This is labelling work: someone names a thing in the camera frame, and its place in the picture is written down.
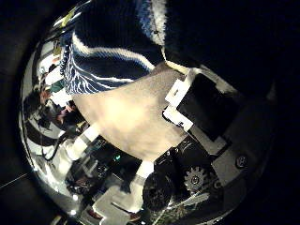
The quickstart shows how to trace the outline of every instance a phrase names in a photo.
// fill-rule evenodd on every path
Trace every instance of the screw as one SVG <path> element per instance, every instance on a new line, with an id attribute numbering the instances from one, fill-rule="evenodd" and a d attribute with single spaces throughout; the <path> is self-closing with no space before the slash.
<path id="1" fill-rule="evenodd" d="M 235 165 L 238 169 L 243 169 L 246 167 L 248 162 L 247 156 L 240 156 L 236 159 Z"/>
<path id="2" fill-rule="evenodd" d="M 198 177 L 198 176 L 193 176 L 193 177 L 191 178 L 191 183 L 192 183 L 193 185 L 197 185 L 197 184 L 199 183 L 199 177 Z"/>
<path id="3" fill-rule="evenodd" d="M 217 181 L 214 183 L 214 188 L 215 188 L 215 189 L 219 189 L 219 188 L 221 188 L 221 187 L 222 187 L 221 183 L 217 180 Z"/>

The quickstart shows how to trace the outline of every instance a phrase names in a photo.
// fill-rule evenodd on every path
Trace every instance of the metal gear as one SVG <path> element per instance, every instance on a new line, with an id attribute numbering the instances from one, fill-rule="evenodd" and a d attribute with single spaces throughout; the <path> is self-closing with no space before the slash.
<path id="1" fill-rule="evenodd" d="M 187 186 L 187 190 L 189 191 L 197 191 L 199 190 L 203 184 L 205 179 L 204 169 L 199 167 L 191 168 L 190 172 L 187 172 L 185 176 L 185 185 Z"/>

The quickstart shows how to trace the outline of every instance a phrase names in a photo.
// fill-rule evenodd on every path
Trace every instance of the cable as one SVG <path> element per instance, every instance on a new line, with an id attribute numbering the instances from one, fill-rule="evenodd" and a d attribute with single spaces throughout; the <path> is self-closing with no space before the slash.
<path id="1" fill-rule="evenodd" d="M 55 143 L 55 145 L 54 145 L 53 153 L 52 153 L 52 155 L 51 155 L 50 157 L 46 157 L 47 154 L 44 153 L 43 148 L 41 148 L 41 149 L 42 149 L 41 155 L 43 156 L 43 158 L 44 158 L 46 161 L 52 161 L 52 160 L 54 159 L 54 157 L 55 157 L 57 151 L 58 151 L 59 144 L 60 144 L 61 142 L 65 141 L 67 138 L 73 139 L 73 138 L 75 138 L 75 137 L 77 137 L 77 136 L 79 136 L 79 133 L 78 133 L 76 130 L 74 131 L 73 128 L 67 130 L 62 136 L 60 136 L 60 137 L 57 139 L 57 141 L 56 141 L 56 143 Z"/>

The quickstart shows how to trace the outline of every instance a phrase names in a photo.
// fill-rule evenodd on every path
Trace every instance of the light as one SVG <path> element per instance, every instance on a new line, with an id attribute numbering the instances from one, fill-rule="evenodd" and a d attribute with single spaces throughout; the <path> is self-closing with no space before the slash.
<path id="1" fill-rule="evenodd" d="M 72 209 L 70 212 L 69 212 L 70 215 L 74 216 L 76 215 L 76 210 Z"/>
<path id="2" fill-rule="evenodd" d="M 73 200 L 76 202 L 78 201 L 78 195 L 73 195 Z"/>
<path id="3" fill-rule="evenodd" d="M 116 157 L 114 157 L 113 161 L 118 161 L 120 160 L 121 156 L 120 155 L 117 155 Z"/>

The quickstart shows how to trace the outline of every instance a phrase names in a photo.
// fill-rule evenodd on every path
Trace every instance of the mechanical part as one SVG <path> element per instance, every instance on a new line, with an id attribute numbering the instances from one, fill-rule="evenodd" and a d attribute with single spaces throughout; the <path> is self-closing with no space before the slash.
<path id="1" fill-rule="evenodd" d="M 214 189 L 219 189 L 219 188 L 222 188 L 222 185 L 219 182 L 219 180 L 217 180 L 217 181 L 214 182 Z"/>
<path id="2" fill-rule="evenodd" d="M 173 196 L 173 183 L 165 175 L 158 172 L 151 173 L 145 181 L 142 198 L 143 203 L 152 211 L 165 209 Z"/>
<path id="3" fill-rule="evenodd" d="M 236 159 L 235 165 L 238 169 L 243 169 L 247 166 L 247 162 L 248 162 L 247 156 L 243 155 L 243 156 L 239 156 Z"/>
<path id="4" fill-rule="evenodd" d="M 195 169 L 191 168 L 190 172 L 187 172 L 187 175 L 185 176 L 187 190 L 193 192 L 199 190 L 204 184 L 205 177 L 204 169 L 200 170 L 199 167 L 196 167 Z"/>
<path id="5" fill-rule="evenodd" d="M 208 193 L 195 195 L 195 196 L 192 196 L 192 197 L 188 198 L 187 200 L 185 200 L 184 206 L 188 206 L 188 205 L 192 205 L 192 204 L 196 204 L 196 203 L 202 203 L 204 201 L 207 201 L 208 199 L 209 199 Z"/>

